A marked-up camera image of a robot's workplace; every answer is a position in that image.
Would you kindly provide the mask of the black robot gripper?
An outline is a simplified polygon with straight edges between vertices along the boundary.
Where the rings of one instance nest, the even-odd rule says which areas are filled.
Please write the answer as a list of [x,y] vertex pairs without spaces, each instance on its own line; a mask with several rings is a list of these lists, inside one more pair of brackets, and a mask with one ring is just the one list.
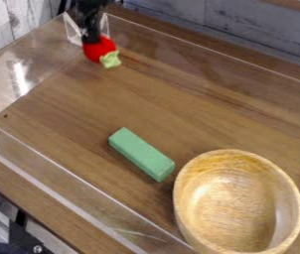
[[75,14],[79,17],[80,39],[86,44],[99,42],[101,29],[97,13],[111,2],[113,0],[75,0]]

